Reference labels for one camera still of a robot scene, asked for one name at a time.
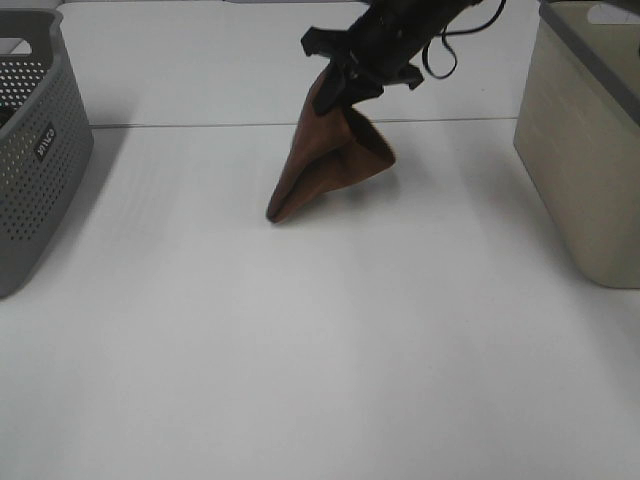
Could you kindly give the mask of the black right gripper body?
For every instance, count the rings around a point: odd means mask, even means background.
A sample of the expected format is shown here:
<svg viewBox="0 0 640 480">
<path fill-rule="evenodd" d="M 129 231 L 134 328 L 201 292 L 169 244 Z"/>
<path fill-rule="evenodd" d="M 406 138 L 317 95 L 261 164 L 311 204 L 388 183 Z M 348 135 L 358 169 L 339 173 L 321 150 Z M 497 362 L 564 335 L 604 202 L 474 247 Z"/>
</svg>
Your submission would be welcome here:
<svg viewBox="0 0 640 480">
<path fill-rule="evenodd" d="M 311 27 L 301 45 L 306 55 L 346 64 L 349 106 L 377 98 L 390 85 L 417 88 L 424 77 L 411 60 L 473 1 L 370 1 L 346 30 Z"/>
</svg>

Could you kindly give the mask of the black right gripper finger towel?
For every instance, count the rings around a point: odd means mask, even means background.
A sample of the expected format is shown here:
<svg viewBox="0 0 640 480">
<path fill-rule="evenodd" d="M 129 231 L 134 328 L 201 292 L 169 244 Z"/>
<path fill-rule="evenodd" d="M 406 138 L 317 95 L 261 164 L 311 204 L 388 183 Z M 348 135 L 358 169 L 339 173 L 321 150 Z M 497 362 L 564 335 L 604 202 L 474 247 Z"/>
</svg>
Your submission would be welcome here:
<svg viewBox="0 0 640 480">
<path fill-rule="evenodd" d="M 324 116 L 334 108 L 346 108 L 350 105 L 347 73 L 346 64 L 329 63 L 314 97 L 314 111 L 318 116 Z"/>
</svg>

